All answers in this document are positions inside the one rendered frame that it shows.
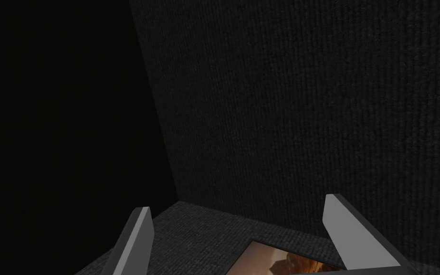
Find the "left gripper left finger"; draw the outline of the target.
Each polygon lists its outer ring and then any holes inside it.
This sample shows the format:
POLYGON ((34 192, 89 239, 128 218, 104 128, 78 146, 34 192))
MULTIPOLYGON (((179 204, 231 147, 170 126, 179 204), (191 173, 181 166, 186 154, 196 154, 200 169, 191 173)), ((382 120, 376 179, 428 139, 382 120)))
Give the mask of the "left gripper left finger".
POLYGON ((154 234, 150 208, 135 208, 100 275, 147 275, 154 234))

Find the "framed orange picture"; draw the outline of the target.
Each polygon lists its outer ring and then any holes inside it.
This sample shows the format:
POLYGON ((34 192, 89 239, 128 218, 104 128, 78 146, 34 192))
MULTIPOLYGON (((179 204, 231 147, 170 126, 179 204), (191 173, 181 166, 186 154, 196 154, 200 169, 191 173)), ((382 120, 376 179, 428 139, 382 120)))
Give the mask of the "framed orange picture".
POLYGON ((337 264, 250 239, 220 275, 297 275, 345 270, 337 264))

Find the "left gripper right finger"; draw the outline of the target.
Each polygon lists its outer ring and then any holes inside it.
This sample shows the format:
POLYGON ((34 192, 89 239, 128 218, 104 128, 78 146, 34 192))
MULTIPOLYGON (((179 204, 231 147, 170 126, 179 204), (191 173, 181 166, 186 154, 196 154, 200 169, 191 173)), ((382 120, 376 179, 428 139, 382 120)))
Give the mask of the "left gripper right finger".
POLYGON ((326 195, 322 221, 346 268, 341 275, 419 275, 341 194, 326 195))

